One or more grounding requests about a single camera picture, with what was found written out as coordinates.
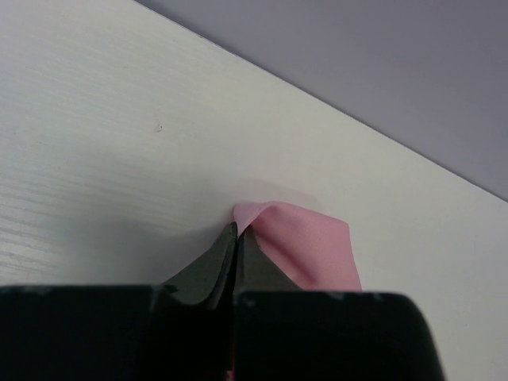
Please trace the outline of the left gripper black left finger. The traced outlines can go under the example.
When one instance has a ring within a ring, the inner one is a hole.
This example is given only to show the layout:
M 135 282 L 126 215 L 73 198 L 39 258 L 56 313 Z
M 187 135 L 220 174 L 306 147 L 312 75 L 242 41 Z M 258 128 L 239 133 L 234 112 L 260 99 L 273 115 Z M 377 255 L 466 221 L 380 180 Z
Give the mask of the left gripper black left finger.
M 217 309 L 235 283 L 237 239 L 237 224 L 229 223 L 207 251 L 164 283 L 170 300 L 182 306 Z

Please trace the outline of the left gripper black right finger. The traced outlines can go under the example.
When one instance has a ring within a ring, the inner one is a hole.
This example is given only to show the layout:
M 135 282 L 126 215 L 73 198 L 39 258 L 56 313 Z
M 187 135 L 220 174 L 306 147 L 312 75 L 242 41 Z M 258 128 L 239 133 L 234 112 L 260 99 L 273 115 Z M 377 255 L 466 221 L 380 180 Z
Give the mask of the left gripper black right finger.
M 253 229 L 237 242 L 237 269 L 233 294 L 245 291 L 299 291 L 298 287 L 264 252 Z

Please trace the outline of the pink t-shirt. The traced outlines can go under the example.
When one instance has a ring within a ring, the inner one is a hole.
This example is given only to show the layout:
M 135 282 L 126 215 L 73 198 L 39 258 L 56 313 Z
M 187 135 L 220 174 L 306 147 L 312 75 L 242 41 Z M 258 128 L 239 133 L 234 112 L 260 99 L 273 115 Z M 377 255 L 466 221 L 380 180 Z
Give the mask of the pink t-shirt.
M 348 225 L 285 202 L 233 209 L 299 291 L 245 291 L 233 303 L 233 380 L 359 379 L 368 320 Z

